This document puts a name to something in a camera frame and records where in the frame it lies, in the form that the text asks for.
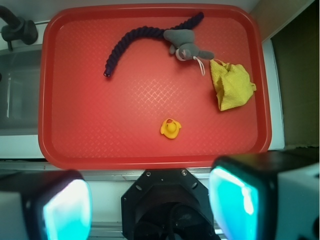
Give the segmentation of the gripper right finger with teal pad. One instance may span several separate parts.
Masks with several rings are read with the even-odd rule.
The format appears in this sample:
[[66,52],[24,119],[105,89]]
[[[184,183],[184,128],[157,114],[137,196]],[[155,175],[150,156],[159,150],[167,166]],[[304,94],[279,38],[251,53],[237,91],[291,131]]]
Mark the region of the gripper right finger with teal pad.
[[320,152],[267,151],[218,157],[208,197],[229,240],[317,240]]

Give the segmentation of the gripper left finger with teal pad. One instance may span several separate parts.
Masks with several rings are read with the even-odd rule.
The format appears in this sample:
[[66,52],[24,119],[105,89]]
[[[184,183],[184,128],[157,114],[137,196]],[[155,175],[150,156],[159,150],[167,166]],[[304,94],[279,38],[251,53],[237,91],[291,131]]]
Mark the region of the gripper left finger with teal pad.
[[92,217],[90,186],[77,170],[0,174],[2,240],[86,240]]

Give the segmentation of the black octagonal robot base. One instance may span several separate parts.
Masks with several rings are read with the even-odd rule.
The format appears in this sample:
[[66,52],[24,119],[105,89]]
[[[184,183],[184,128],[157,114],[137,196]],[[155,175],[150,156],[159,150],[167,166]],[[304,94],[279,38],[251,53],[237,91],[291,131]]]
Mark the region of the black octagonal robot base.
[[209,191],[185,168],[145,170],[121,197],[127,240],[219,240]]

